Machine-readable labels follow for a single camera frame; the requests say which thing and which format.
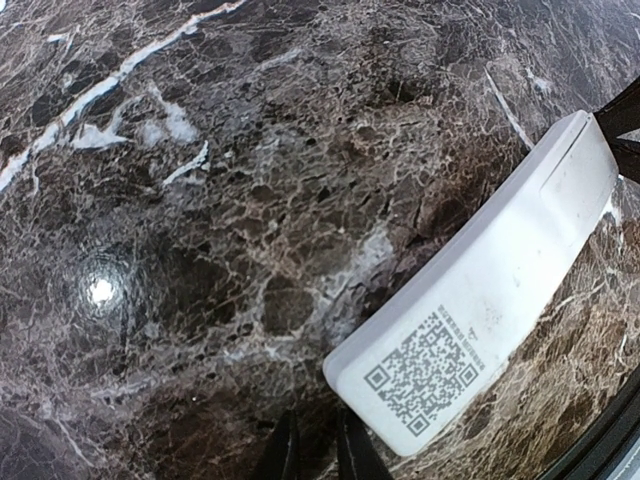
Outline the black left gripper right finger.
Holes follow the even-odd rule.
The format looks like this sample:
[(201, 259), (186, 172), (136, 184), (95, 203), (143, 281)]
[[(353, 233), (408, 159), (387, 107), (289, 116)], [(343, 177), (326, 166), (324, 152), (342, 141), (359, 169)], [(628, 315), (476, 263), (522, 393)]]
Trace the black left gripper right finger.
[(340, 480), (392, 480), (363, 422), (350, 409), (339, 411), (336, 441)]

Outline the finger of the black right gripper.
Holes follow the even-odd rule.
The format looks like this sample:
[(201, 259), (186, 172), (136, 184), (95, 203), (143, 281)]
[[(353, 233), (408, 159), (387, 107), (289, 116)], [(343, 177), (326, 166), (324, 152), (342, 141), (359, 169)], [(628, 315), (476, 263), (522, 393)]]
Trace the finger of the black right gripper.
[(640, 78), (636, 78), (594, 117), (616, 160), (619, 173), (640, 180), (639, 142), (621, 136), (639, 129)]

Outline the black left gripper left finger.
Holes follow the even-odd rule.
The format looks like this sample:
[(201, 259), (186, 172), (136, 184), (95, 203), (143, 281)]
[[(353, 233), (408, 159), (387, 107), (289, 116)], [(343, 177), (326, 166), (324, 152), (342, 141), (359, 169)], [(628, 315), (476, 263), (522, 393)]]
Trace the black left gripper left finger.
[(299, 478), (299, 430), (293, 410), (283, 413), (254, 469), (258, 480)]

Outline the white remote control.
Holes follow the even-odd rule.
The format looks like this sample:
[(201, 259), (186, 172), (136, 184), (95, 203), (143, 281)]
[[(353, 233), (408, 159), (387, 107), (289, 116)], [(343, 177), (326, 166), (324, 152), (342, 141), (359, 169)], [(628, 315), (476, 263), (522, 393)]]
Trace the white remote control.
[(331, 389), (395, 454), (432, 443), (532, 332), (617, 178), (593, 115), (557, 121), (451, 240), (326, 357)]

